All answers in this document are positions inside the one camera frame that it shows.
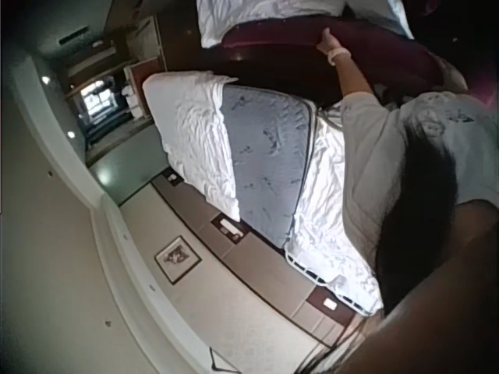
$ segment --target wooden headboard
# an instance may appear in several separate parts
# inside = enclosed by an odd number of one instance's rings
[[[159,57],[150,58],[125,67],[126,78],[130,81],[133,92],[135,92],[139,99],[139,106],[147,117],[150,116],[150,110],[147,106],[146,97],[143,94],[142,85],[149,76],[157,72],[165,72],[165,66]]]

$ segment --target white t-shirt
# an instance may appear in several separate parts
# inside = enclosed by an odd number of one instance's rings
[[[383,216],[399,194],[403,126],[416,124],[454,157],[457,204],[482,199],[499,207],[497,120],[479,101],[467,95],[424,93],[389,111],[370,93],[352,93],[342,101],[343,222],[350,241],[371,266]]]

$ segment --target ceiling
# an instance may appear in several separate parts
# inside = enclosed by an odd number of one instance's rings
[[[113,0],[2,1],[8,30],[26,48],[47,59],[60,58],[98,39]],[[89,30],[67,44],[59,40],[82,27]]]

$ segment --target woman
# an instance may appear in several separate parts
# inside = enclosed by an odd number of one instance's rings
[[[385,316],[323,372],[483,372],[477,363],[497,357],[497,123],[463,79],[388,111],[329,29],[317,48],[343,94],[345,232],[374,269]]]

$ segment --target gray mattress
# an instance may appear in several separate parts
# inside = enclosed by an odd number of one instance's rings
[[[228,85],[225,117],[240,217],[283,248],[308,162],[315,114],[298,98]]]

